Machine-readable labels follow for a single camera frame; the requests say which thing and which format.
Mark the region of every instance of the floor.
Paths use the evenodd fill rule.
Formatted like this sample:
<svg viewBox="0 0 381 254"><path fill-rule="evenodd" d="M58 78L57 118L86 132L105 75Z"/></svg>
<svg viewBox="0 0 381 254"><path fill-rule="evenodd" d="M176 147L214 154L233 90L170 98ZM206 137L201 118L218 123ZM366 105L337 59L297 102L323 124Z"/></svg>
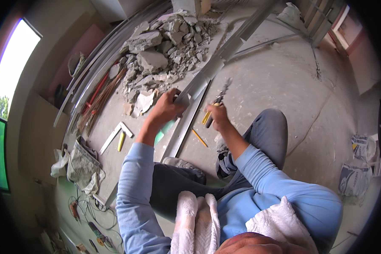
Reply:
<svg viewBox="0 0 381 254"><path fill-rule="evenodd" d="M284 5L280 4L276 11L281 12L283 7ZM248 17L253 12L254 8L246 3L230 8L210 44L211 48L216 48L225 35L227 23L236 18ZM275 14L271 14L270 18L275 18ZM241 24L242 21L236 22L232 31L234 32ZM264 21L240 50L291 33L278 24ZM314 50L299 36L278 43L230 60L212 82L204 104L218 94L226 79L233 77L233 84L224 97L224 104L227 106L229 119L237 130L244 133L264 109L280 109L288 121L289 132L284 172L292 179L317 183L337 192L341 166L353 157L351 136L358 130L361 134L375 133L373 126L376 126L377 121L375 117L377 99L372 99L370 102L367 102L367 97L359 99L349 59L341 57L335 51L334 44L328 36L323 39L319 48ZM181 89L191 79L192 73L188 73L187 77L176 85ZM363 107L369 109L360 120L359 101L365 101ZM123 121L134 135L138 134L147 114L137 119L125 116L122 114L122 103L123 100L118 94L112 96L99 118L99 123L88 137L92 148L100 150L120 121ZM209 185L224 185L225 183L218 180L214 172L218 135L213 128L206 129L200 124L203 116L203 112L197 114L193 128L203 138L208 148L191 134L186 139L179 156L202 169L208 175ZM360 127L360 124L371 127ZM170 134L157 144L155 161L160 160L169 138ZM117 146L118 139L115 139L101 156L100 162L106 173L106 179L100 186L100 196L110 195L117 183L124 156L133 141L134 139L126 137L122 151L117 152L116 149L111 149ZM87 224L79 224L73 219L66 204L71 196L76 195L73 184L63 178L58 180L55 202L61 215L60 227L72 241L82 242L90 249L88 239L95 240L94 234ZM111 213L97 212L96 218L105 228L113 224L114 218ZM158 216L157 219L166 236L172 236L173 224ZM120 238L117 232L99 229L105 235L109 235L116 246L119 245ZM113 229L119 231L118 226L114 226ZM105 248L99 251L108 253Z"/></svg>

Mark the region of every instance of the tree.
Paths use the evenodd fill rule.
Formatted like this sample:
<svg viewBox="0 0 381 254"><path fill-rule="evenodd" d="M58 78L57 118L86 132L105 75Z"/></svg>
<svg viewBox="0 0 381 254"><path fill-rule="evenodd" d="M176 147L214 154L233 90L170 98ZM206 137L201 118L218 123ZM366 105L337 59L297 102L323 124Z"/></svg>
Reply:
<svg viewBox="0 0 381 254"><path fill-rule="evenodd" d="M0 117L3 119L8 118L8 97L0 97Z"/></svg>

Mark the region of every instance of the knee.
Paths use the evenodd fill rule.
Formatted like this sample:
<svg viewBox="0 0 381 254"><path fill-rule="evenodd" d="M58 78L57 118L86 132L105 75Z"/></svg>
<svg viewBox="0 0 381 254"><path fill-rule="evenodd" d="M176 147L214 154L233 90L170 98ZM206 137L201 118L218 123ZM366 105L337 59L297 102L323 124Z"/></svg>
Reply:
<svg viewBox="0 0 381 254"><path fill-rule="evenodd" d="M257 117L257 119L260 118L275 121L279 124L286 124L286 117L284 113L279 109L265 109Z"/></svg>

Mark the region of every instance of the hand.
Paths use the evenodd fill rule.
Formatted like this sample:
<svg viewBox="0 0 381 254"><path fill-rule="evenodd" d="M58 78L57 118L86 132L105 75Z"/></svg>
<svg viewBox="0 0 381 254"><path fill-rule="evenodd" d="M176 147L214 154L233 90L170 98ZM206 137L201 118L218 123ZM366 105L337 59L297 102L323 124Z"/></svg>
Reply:
<svg viewBox="0 0 381 254"><path fill-rule="evenodd" d="M176 115L182 114L186 107L184 105L173 103L176 99L175 95L180 94L180 92L181 91L178 89L173 88L170 91L163 93L148 115L146 122L150 126L159 129L163 124L172 120Z"/></svg>
<svg viewBox="0 0 381 254"><path fill-rule="evenodd" d="M213 128L218 132L222 133L223 130L232 125L227 117L227 110L223 103L219 106L208 105L206 109L211 112Z"/></svg>

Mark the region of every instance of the rubble pile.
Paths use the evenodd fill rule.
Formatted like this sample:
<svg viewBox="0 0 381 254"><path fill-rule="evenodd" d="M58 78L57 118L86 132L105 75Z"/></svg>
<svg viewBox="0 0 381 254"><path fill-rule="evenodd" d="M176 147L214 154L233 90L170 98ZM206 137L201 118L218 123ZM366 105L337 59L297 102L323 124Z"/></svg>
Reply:
<svg viewBox="0 0 381 254"><path fill-rule="evenodd" d="M120 64L127 65L127 73L119 88L126 101L134 104L140 92L165 92L183 79L205 60L205 45L216 25L214 20L201 21L180 11L136 27L120 49Z"/></svg>

